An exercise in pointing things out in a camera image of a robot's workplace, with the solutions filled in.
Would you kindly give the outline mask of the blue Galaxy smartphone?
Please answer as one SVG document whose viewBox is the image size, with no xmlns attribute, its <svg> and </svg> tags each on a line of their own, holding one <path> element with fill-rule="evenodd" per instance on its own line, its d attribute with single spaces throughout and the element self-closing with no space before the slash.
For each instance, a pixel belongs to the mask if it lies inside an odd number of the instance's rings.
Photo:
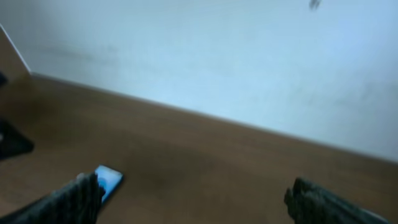
<svg viewBox="0 0 398 224">
<path fill-rule="evenodd" d="M 124 175 L 120 171 L 103 165 L 95 169 L 95 174 L 97 175 L 99 186 L 104 189 L 101 201 L 105 203 L 122 182 Z"/>
</svg>

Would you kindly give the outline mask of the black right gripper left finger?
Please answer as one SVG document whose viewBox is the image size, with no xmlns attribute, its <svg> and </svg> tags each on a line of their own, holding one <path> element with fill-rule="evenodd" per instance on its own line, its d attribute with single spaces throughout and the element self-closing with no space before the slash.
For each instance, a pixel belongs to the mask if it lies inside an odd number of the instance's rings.
<svg viewBox="0 0 398 224">
<path fill-rule="evenodd" d="M 94 172 L 1 217 L 1 224 L 95 224 L 105 191 Z"/>
</svg>

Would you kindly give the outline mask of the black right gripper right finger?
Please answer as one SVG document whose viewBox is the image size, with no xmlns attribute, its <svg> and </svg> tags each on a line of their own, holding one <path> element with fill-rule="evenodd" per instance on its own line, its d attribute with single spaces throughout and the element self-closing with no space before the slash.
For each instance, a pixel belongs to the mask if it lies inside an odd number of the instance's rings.
<svg viewBox="0 0 398 224">
<path fill-rule="evenodd" d="M 300 177 L 287 189 L 284 203 L 295 224 L 389 224 L 380 215 Z"/>
</svg>

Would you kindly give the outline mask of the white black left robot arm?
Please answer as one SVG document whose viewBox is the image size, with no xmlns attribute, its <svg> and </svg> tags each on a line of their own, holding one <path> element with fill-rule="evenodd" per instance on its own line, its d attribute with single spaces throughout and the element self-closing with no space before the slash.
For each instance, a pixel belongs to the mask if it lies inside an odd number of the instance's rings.
<svg viewBox="0 0 398 224">
<path fill-rule="evenodd" d="M 1 114 L 1 160 L 34 151 L 34 143 Z"/>
</svg>

